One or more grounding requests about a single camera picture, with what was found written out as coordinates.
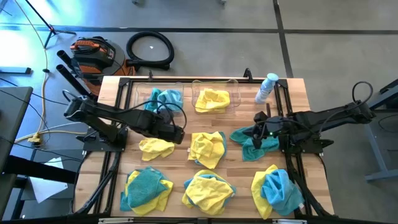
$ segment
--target wooden table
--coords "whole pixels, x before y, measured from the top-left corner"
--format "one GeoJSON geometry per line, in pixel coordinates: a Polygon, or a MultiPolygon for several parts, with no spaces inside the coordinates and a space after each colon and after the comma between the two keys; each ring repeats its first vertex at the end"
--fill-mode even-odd
{"type": "MultiPolygon", "coordinates": [[[[293,111],[306,111],[310,109],[308,104],[307,93],[305,91],[304,80],[301,78],[287,79],[290,90],[290,98],[293,111]]],[[[118,90],[119,77],[105,77],[99,94],[99,102],[107,105],[114,105],[116,92],[118,90]]],[[[194,161],[188,161],[187,148],[190,146],[191,134],[197,132],[214,132],[223,131],[229,136],[235,129],[253,125],[253,116],[255,113],[263,110],[265,105],[257,105],[254,103],[254,97],[258,91],[260,84],[239,84],[241,93],[241,104],[231,114],[196,114],[192,106],[192,89],[190,83],[184,84],[184,101],[183,108],[188,117],[188,124],[185,128],[185,138],[180,145],[175,145],[174,152],[166,158],[158,157],[152,161],[142,161],[142,152],[138,148],[138,144],[143,136],[129,131],[129,138],[126,150],[122,153],[119,166],[114,202],[112,207],[112,217],[135,217],[134,212],[122,212],[119,209],[120,192],[124,190],[124,183],[128,173],[134,169],[152,166],[160,170],[173,183],[174,187],[170,194],[167,207],[164,212],[152,211],[147,217],[208,217],[197,208],[187,208],[181,198],[184,193],[184,181],[193,177],[199,170],[204,167],[198,166],[194,161]]],[[[130,105],[134,105],[134,94],[136,92],[136,84],[133,86],[133,96],[130,105]]],[[[267,102],[271,106],[271,115],[276,116],[276,103],[274,93],[268,97],[267,102]]],[[[183,118],[175,119],[179,125],[183,124],[183,118]]],[[[230,184],[236,186],[237,193],[233,197],[222,215],[218,218],[261,218],[254,204],[251,195],[251,183],[256,171],[264,171],[272,164],[278,168],[285,169],[285,158],[281,152],[269,152],[263,158],[254,162],[243,162],[242,146],[236,144],[232,140],[227,140],[228,153],[221,159],[213,171],[222,176],[230,184]]],[[[101,166],[103,163],[103,152],[91,153],[90,157],[81,167],[80,176],[76,186],[75,210],[81,208],[89,196],[93,193],[100,179],[101,166]]],[[[333,207],[330,200],[328,184],[326,181],[323,166],[318,157],[309,154],[303,154],[303,164],[307,179],[308,188],[312,191],[317,200],[322,204],[323,208],[333,213],[333,207]]],[[[104,191],[101,211],[103,211],[108,194],[108,187],[104,191]]],[[[276,212],[272,212],[270,218],[279,218],[276,212]]]]}

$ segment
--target paper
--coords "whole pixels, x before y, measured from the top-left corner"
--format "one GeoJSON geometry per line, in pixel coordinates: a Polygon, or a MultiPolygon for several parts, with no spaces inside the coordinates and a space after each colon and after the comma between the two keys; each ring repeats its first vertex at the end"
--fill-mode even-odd
{"type": "MultiPolygon", "coordinates": [[[[54,158],[49,162],[46,162],[45,165],[54,166],[63,169],[61,157],[54,158]]],[[[53,181],[53,180],[45,180],[37,177],[29,177],[32,182],[33,191],[36,196],[37,203],[44,201],[45,199],[59,193],[68,188],[67,183],[53,181]]]]}

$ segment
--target yellow cloth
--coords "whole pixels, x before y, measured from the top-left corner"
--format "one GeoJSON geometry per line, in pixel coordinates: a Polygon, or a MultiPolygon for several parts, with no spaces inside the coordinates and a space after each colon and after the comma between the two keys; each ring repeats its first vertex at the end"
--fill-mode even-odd
{"type": "Polygon", "coordinates": [[[234,192],[229,183],[216,180],[215,177],[207,179],[199,176],[203,174],[213,174],[224,180],[210,170],[201,170],[197,172],[190,185],[185,190],[182,203],[188,208],[192,208],[193,205],[189,202],[189,197],[195,205],[199,206],[201,211],[209,215],[220,215],[224,212],[223,205],[225,200],[234,192]]]}
{"type": "MultiPolygon", "coordinates": [[[[124,185],[124,193],[126,194],[126,197],[129,193],[127,190],[128,185],[138,176],[139,171],[135,170],[132,172],[127,180],[127,183],[124,185]]],[[[145,215],[148,212],[152,211],[153,209],[159,210],[159,211],[164,211],[167,205],[167,199],[169,199],[169,195],[172,191],[173,188],[173,182],[168,181],[168,180],[160,180],[160,183],[163,184],[165,187],[167,187],[167,190],[163,191],[160,193],[159,196],[156,198],[152,199],[150,202],[138,206],[136,208],[132,208],[132,211],[135,212],[137,215],[145,215]]]]}
{"type": "Polygon", "coordinates": [[[142,160],[150,161],[158,156],[165,158],[174,151],[174,143],[157,138],[145,138],[139,143],[142,151],[142,160]]]}
{"type": "Polygon", "coordinates": [[[195,109],[199,113],[224,113],[224,108],[229,104],[229,93],[227,91],[205,88],[200,90],[195,109]]]}
{"type": "Polygon", "coordinates": [[[219,132],[192,133],[191,148],[188,160],[197,159],[209,169],[214,169],[225,152],[223,137],[219,132]]]}
{"type": "Polygon", "coordinates": [[[277,166],[271,165],[266,171],[256,172],[253,182],[251,184],[251,194],[253,196],[254,203],[263,219],[267,219],[272,212],[272,206],[268,201],[261,197],[261,187],[266,181],[266,175],[272,171],[278,169],[277,166]]]}

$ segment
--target crumpled towel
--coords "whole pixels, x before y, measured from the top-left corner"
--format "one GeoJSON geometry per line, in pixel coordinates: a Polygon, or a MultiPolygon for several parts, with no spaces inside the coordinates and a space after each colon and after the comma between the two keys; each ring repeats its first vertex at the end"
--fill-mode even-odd
{"type": "Polygon", "coordinates": [[[188,208],[198,207],[209,215],[222,214],[225,205],[236,194],[236,187],[210,170],[197,172],[184,182],[184,188],[182,203],[188,208]]]}
{"type": "Polygon", "coordinates": [[[145,138],[139,142],[139,149],[142,151],[142,160],[150,161],[158,156],[165,158],[174,152],[174,143],[157,138],[145,138]]]}
{"type": "Polygon", "coordinates": [[[200,90],[195,110],[199,113],[224,113],[229,104],[230,99],[227,91],[205,88],[200,90]]]}
{"type": "Polygon", "coordinates": [[[156,209],[160,211],[164,211],[166,208],[167,200],[169,198],[169,195],[172,191],[173,188],[173,183],[169,180],[167,180],[162,173],[160,173],[158,170],[155,170],[151,167],[146,167],[144,170],[135,170],[131,172],[128,177],[126,184],[124,186],[124,191],[121,192],[121,202],[120,202],[120,210],[124,212],[130,212],[131,210],[135,212],[137,215],[145,215],[149,213],[150,211],[156,209]],[[146,172],[153,172],[155,178],[159,177],[159,184],[162,187],[159,187],[159,189],[153,190],[153,186],[148,185],[147,187],[144,186],[143,189],[132,189],[131,184],[137,181],[141,181],[137,179],[141,175],[146,175],[146,172]],[[146,200],[141,200],[141,193],[150,196],[151,198],[148,202],[143,203],[143,201],[146,200]],[[133,204],[131,201],[132,200],[141,200],[139,203],[143,203],[140,206],[137,207],[131,207],[133,204]]]}
{"type": "MultiPolygon", "coordinates": [[[[165,90],[161,91],[158,88],[153,88],[152,93],[150,94],[149,100],[157,100],[161,101],[163,103],[175,103],[176,105],[179,105],[182,108],[182,94],[181,91],[179,90],[165,90]]],[[[151,102],[151,103],[146,103],[144,105],[145,110],[153,111],[156,113],[156,109],[162,105],[161,103],[156,103],[156,102],[151,102]]],[[[166,105],[166,107],[172,111],[178,111],[180,108],[178,108],[175,105],[166,105]]],[[[160,110],[165,109],[164,106],[161,106],[159,108],[160,110]]]]}
{"type": "Polygon", "coordinates": [[[256,172],[253,182],[251,184],[251,195],[253,196],[254,203],[263,219],[267,219],[272,212],[272,207],[269,202],[261,197],[262,185],[266,180],[266,175],[278,169],[277,166],[271,165],[266,171],[256,172]]]}
{"type": "Polygon", "coordinates": [[[266,152],[275,151],[279,148],[279,140],[272,137],[261,140],[261,147],[259,149],[254,148],[251,137],[243,134],[243,131],[249,128],[252,127],[239,128],[229,136],[231,140],[243,146],[243,161],[256,161],[263,157],[266,152]]]}
{"type": "MultiPolygon", "coordinates": [[[[225,157],[226,151],[227,151],[227,150],[226,150],[226,137],[225,137],[224,132],[222,132],[222,131],[219,131],[219,134],[221,135],[221,137],[223,137],[224,154],[221,156],[221,158],[223,158],[223,157],[225,157]]],[[[204,166],[204,165],[201,164],[201,163],[199,162],[199,160],[197,160],[197,159],[195,159],[195,163],[198,164],[198,165],[204,166]]]]}
{"type": "Polygon", "coordinates": [[[224,139],[217,131],[209,133],[192,133],[192,141],[188,160],[198,161],[209,169],[214,169],[218,161],[223,157],[224,139]]]}
{"type": "Polygon", "coordinates": [[[266,175],[261,197],[266,198],[279,215],[290,214],[304,202],[300,190],[283,169],[274,170],[266,175]]]}

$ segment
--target gray floor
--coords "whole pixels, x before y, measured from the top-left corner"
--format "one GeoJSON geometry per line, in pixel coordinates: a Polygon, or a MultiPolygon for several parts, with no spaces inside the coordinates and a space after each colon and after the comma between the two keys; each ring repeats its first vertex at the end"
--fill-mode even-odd
{"type": "MultiPolygon", "coordinates": [[[[41,24],[32,11],[21,2],[33,23],[41,24]]],[[[228,0],[225,7],[216,0],[162,1],[142,0],[135,6],[130,0],[87,1],[34,1],[32,4],[53,25],[93,27],[190,27],[190,28],[254,28],[275,29],[275,13],[271,0],[228,0]]],[[[282,20],[286,29],[398,29],[398,3],[394,0],[280,0],[282,20]]],[[[4,8],[9,16],[0,13],[4,23],[27,21],[16,5],[9,1],[4,8]]],[[[42,38],[47,33],[40,32],[42,38]]],[[[80,32],[77,36],[60,34],[52,39],[47,54],[49,69],[53,72],[46,85],[46,97],[64,101],[60,90],[72,90],[55,72],[61,61],[55,56],[60,49],[68,49],[77,37],[101,35],[124,48],[130,32],[80,32]]],[[[254,76],[264,77],[275,72],[286,77],[278,34],[221,34],[172,33],[165,35],[175,48],[175,59],[169,71],[152,70],[154,75],[175,76],[233,76],[240,77],[246,67],[254,76]]],[[[29,27],[21,31],[0,30],[3,45],[0,66],[30,66],[31,75],[1,75],[18,84],[34,87],[40,94],[44,53],[29,27]]],[[[378,91],[398,78],[397,35],[286,35],[294,77],[304,78],[312,110],[325,110],[351,101],[351,87],[359,80],[372,83],[378,91]]],[[[161,58],[165,47],[157,40],[144,39],[136,43],[134,51],[147,58],[161,58]]],[[[139,74],[147,75],[143,68],[139,74]]],[[[358,88],[357,97],[368,94],[365,86],[358,88]]],[[[32,105],[41,108],[39,98],[32,97],[32,105]]],[[[46,103],[49,126],[67,123],[64,107],[46,103]]],[[[33,133],[39,118],[30,108],[23,121],[19,136],[33,133]]],[[[85,126],[70,126],[69,130],[84,131],[85,126]]],[[[324,132],[323,136],[335,140],[325,150],[328,184],[335,213],[344,218],[398,223],[398,178],[367,183],[366,174],[377,172],[378,166],[360,125],[346,125],[324,132]]],[[[81,149],[73,135],[52,134],[48,148],[81,149]]],[[[26,149],[15,147],[13,154],[29,157],[26,149]]],[[[396,152],[392,158],[398,159],[396,152]]],[[[45,204],[68,212],[66,199],[53,199],[45,204]]],[[[37,208],[45,204],[29,202],[24,208],[26,217],[37,217],[37,208]]],[[[49,214],[59,214],[47,210],[49,214]]]]}

